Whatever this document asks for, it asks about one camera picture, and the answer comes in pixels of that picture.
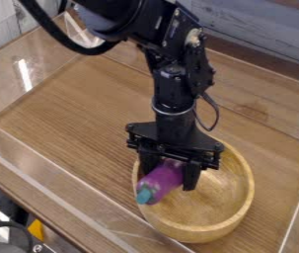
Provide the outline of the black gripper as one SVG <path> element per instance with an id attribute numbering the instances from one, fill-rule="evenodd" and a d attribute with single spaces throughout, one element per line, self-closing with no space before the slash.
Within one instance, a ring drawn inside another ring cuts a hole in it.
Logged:
<path id="1" fill-rule="evenodd" d="M 220 169 L 225 144 L 197 126 L 186 134 L 171 130 L 159 135 L 157 122 L 133 123 L 127 124 L 126 131 L 130 135 L 127 145 L 139 154 L 141 168 L 146 175 L 157 167 L 162 157 L 186 163 L 182 169 L 185 191 L 197 188 L 202 170 Z"/>

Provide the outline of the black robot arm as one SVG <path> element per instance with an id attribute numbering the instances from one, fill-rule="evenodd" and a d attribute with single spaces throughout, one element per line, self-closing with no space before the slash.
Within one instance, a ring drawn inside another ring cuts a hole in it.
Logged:
<path id="1" fill-rule="evenodd" d="M 206 93 L 216 69 L 206 55 L 208 36 L 198 17 L 171 0 L 75 0 L 90 33 L 106 42 L 134 41 L 145 53 L 154 81 L 155 120 L 127 124 L 129 146 L 146 173 L 173 158 L 185 163 L 182 184 L 197 188 L 201 172 L 217 169 L 225 145 L 208 132 L 197 101 L 217 103 Z"/>

